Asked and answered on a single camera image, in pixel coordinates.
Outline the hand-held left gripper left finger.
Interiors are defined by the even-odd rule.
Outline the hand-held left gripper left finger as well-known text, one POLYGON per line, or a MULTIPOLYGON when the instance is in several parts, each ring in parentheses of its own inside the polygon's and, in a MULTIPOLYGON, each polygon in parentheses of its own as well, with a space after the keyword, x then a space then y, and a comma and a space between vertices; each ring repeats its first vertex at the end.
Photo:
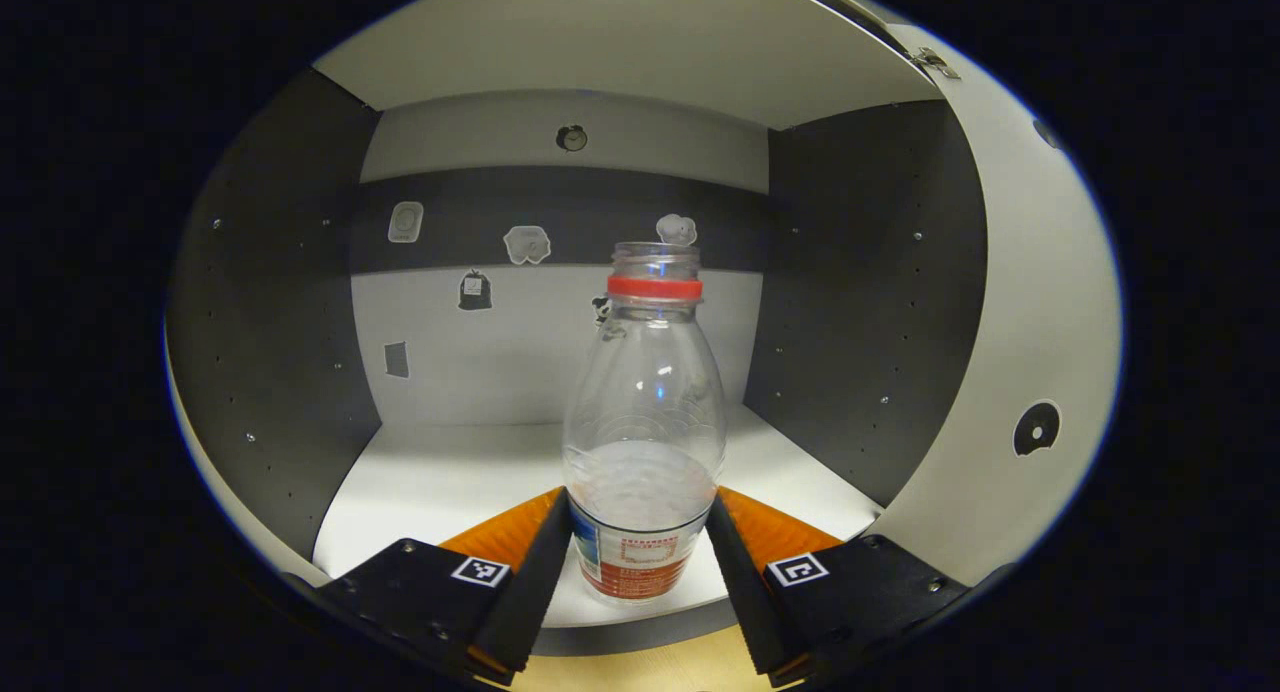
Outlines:
POLYGON ((529 664, 570 537, 557 487, 443 544, 397 540, 319 586, 315 602, 433 672, 508 686, 529 664))

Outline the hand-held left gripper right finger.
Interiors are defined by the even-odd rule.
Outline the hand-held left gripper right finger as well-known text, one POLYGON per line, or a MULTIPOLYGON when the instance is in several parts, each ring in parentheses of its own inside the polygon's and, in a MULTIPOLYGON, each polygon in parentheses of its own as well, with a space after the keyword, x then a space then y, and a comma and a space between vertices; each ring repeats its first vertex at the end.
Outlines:
POLYGON ((882 533, 840 540, 727 486, 707 533, 751 663, 774 688, 847 677, 972 591, 882 533))

